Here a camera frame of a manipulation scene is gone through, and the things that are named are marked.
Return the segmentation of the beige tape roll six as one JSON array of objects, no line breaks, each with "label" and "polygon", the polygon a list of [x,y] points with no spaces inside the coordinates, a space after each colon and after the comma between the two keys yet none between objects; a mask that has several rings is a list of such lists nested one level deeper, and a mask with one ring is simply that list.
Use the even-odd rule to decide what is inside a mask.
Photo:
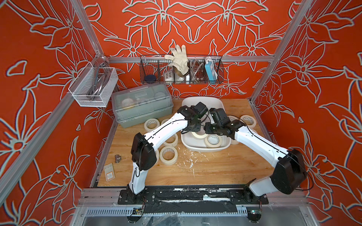
[{"label": "beige tape roll six", "polygon": [[205,137],[204,142],[208,148],[218,148],[222,144],[222,138],[217,134],[210,134]]}]

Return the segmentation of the beige tape roll twelve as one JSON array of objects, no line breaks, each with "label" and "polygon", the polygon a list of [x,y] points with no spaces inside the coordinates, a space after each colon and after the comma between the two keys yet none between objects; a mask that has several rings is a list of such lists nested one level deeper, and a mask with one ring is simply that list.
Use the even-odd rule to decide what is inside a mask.
[{"label": "beige tape roll twelve", "polygon": [[192,132],[191,134],[196,139],[205,139],[208,136],[208,134],[206,134],[206,132],[204,130],[201,130],[201,131],[198,131],[198,132]]}]

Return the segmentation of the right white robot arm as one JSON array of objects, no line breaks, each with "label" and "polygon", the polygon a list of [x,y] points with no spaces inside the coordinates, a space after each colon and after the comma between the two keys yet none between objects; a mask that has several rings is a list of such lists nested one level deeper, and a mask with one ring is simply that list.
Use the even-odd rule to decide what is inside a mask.
[{"label": "right white robot arm", "polygon": [[289,151],[254,133],[240,120],[222,123],[206,123],[206,134],[227,136],[263,157],[273,168],[273,174],[248,184],[248,191],[254,196],[281,192],[286,195],[298,188],[307,178],[303,155],[298,150]]}]

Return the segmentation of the beige tape roll three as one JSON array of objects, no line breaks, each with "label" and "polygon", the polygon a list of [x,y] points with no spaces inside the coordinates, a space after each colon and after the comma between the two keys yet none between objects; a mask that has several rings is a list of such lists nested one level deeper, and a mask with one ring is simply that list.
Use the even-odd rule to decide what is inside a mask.
[{"label": "beige tape roll three", "polygon": [[159,161],[159,150],[158,149],[156,149],[155,150],[155,153],[156,153],[156,162],[155,162],[155,164],[157,164],[158,163],[158,161]]}]

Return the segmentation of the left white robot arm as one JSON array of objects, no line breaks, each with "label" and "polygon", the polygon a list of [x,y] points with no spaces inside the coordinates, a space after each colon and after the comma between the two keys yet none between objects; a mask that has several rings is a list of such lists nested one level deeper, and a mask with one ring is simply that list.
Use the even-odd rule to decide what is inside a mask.
[{"label": "left white robot arm", "polygon": [[128,194],[135,199],[145,188],[148,170],[156,161],[156,151],[172,135],[179,131],[200,131],[201,118],[208,111],[203,103],[192,106],[182,106],[164,124],[144,135],[137,133],[131,149],[133,172],[127,185]]}]

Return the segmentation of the beige tape roll nine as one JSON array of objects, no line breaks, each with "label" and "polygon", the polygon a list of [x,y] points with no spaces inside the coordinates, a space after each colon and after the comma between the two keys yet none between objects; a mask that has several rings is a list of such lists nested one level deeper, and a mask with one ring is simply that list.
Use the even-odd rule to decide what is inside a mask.
[{"label": "beige tape roll nine", "polygon": [[[166,159],[166,158],[164,157],[164,154],[165,154],[166,152],[173,152],[173,154],[174,154],[174,155],[173,155],[173,158],[170,159],[170,160]],[[165,147],[163,147],[163,148],[161,149],[160,154],[159,154],[159,158],[160,158],[161,162],[162,162],[164,165],[171,166],[171,165],[173,165],[173,164],[175,164],[175,163],[177,162],[177,160],[178,160],[178,152],[177,152],[177,150],[176,150],[174,147],[172,147],[172,146],[165,146]]]}]

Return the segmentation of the beige tape roll five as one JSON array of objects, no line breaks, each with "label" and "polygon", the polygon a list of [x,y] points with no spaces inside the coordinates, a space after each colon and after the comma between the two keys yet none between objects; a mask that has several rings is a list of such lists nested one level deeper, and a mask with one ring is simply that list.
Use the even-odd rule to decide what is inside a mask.
[{"label": "beige tape roll five", "polygon": [[239,144],[239,142],[237,141],[237,140],[231,140],[231,145],[237,145],[237,144]]}]

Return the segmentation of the beige tape roll one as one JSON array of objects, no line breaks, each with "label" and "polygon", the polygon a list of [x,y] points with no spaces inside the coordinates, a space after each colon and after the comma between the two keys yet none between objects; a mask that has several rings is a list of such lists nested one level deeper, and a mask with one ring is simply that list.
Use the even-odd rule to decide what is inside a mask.
[{"label": "beige tape roll one", "polygon": [[168,120],[170,120],[169,118],[167,118],[167,119],[164,119],[164,120],[162,120],[162,122],[161,122],[161,124],[160,125],[163,125],[164,123],[166,123]]}]

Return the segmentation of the beige tape roll eleven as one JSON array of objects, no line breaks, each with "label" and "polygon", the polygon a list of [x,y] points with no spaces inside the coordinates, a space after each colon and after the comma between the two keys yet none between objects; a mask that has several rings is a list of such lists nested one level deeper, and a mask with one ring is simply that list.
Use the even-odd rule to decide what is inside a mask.
[{"label": "beige tape roll eleven", "polygon": [[235,120],[240,121],[240,118],[235,117],[235,116],[232,116],[232,115],[228,115],[228,118],[230,119],[231,122],[232,122],[232,121],[235,121]]}]

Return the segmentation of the beige tape roll ten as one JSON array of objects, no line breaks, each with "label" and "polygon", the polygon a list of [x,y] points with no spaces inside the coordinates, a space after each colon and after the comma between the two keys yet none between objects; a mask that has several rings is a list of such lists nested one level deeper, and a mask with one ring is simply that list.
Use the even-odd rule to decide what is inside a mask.
[{"label": "beige tape roll ten", "polygon": [[240,119],[251,129],[257,124],[256,119],[250,115],[242,115]]}]

